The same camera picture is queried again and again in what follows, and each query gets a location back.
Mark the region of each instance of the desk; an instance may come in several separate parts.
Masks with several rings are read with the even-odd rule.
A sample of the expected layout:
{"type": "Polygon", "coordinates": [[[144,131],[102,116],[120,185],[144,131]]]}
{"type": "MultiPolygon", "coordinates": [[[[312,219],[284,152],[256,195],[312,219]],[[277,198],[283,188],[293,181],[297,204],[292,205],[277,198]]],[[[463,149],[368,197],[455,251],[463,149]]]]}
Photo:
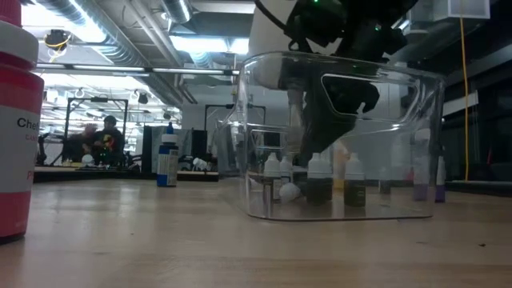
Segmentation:
{"type": "Polygon", "coordinates": [[[25,241],[0,246],[1,286],[512,287],[512,199],[448,193],[427,220],[268,222],[225,200],[236,186],[36,184],[25,241]]]}

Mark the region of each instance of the clear plastic bin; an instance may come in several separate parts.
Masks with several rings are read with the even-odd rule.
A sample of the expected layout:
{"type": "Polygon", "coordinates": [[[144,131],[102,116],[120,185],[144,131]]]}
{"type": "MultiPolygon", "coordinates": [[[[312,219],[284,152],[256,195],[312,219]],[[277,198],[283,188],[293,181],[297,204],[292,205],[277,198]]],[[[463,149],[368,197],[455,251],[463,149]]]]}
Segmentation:
{"type": "Polygon", "coordinates": [[[443,91],[436,74],[352,59],[247,60],[222,126],[242,179],[237,203],[284,221],[432,216],[443,91]],[[255,103],[281,111],[286,125],[251,123],[255,103]],[[274,156],[291,159],[290,179],[277,177],[275,161],[266,165],[274,156]]]}

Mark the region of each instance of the red canister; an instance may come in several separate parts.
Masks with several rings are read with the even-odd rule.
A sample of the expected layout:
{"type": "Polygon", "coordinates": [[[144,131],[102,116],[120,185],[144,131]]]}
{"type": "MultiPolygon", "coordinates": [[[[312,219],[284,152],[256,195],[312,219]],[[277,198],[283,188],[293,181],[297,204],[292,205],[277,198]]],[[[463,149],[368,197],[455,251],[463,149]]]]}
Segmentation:
{"type": "Polygon", "coordinates": [[[22,237],[30,207],[44,82],[30,70],[38,40],[21,28],[19,0],[0,3],[0,243],[22,237]]]}

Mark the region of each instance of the wooden table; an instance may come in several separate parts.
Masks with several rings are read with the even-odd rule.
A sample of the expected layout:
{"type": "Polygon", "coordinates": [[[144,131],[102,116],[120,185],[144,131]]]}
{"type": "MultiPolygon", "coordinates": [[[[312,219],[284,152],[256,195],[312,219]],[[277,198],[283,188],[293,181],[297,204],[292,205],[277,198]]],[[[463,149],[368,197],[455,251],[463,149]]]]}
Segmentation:
{"type": "Polygon", "coordinates": [[[512,287],[512,199],[449,193],[427,220],[268,222],[236,183],[34,186],[0,287],[512,287]]]}

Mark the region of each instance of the ceiling pipe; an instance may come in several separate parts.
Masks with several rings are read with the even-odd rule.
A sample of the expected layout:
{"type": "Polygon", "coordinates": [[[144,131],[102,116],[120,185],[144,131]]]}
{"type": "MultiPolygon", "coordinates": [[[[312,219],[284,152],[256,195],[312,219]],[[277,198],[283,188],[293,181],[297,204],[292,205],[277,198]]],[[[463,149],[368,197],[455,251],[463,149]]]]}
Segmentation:
{"type": "MultiPolygon", "coordinates": [[[[134,46],[126,35],[119,29],[103,9],[91,0],[37,0],[37,3],[58,16],[68,19],[76,26],[85,26],[95,23],[106,35],[102,44],[105,47],[96,47],[96,51],[103,54],[116,66],[149,66],[150,62],[134,46]]],[[[147,84],[152,92],[167,105],[180,106],[182,96],[162,76],[150,75],[147,78],[137,78],[147,84]]]]}
{"type": "Polygon", "coordinates": [[[189,0],[162,0],[162,4],[167,17],[173,23],[183,24],[192,19],[194,8],[189,0]]]}
{"type": "MultiPolygon", "coordinates": [[[[162,28],[160,25],[154,20],[153,16],[151,15],[150,11],[147,9],[147,6],[144,5],[140,0],[125,0],[125,2],[128,2],[127,5],[130,5],[130,8],[133,10],[133,14],[140,13],[141,16],[144,17],[145,20],[148,21],[148,23],[151,25],[153,30],[148,29],[149,27],[146,26],[146,23],[142,19],[137,19],[139,24],[141,24],[144,31],[150,36],[151,40],[154,42],[154,44],[157,46],[157,48],[162,52],[163,54],[171,54],[174,56],[174,58],[179,58],[178,52],[174,48],[173,43],[170,41],[169,35],[166,35],[162,32],[162,28]],[[158,39],[154,38],[154,33],[158,36],[160,41],[158,39]]],[[[179,75],[174,76],[174,86],[178,87],[180,89],[180,92],[183,94],[183,97],[186,98],[190,103],[192,104],[198,104],[194,96],[188,91],[188,89],[183,85],[182,77],[179,75]]]]}

